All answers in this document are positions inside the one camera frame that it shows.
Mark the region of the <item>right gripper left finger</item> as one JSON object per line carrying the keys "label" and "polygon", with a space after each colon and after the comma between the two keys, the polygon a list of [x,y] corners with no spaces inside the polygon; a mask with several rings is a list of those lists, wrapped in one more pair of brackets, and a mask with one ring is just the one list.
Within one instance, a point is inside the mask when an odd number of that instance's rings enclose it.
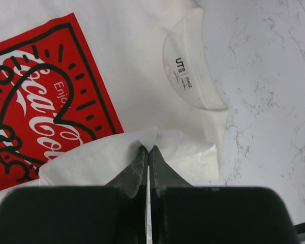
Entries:
{"label": "right gripper left finger", "polygon": [[0,204],[0,243],[146,243],[148,153],[104,186],[17,188]]}

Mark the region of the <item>white Coca-Cola t-shirt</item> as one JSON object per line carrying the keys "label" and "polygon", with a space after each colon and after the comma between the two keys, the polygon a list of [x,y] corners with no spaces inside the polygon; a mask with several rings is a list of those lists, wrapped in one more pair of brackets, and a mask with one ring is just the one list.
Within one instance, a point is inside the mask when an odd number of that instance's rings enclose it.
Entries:
{"label": "white Coca-Cola t-shirt", "polygon": [[195,1],[0,1],[0,191],[109,182],[157,146],[219,178],[228,107]]}

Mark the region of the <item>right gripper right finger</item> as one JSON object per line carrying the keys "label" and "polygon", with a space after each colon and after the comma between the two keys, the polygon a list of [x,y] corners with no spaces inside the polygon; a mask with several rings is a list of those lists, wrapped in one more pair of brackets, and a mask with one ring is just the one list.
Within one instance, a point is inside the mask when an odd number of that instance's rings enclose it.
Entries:
{"label": "right gripper right finger", "polygon": [[288,211],[263,187],[195,187],[149,153],[153,243],[298,243]]}

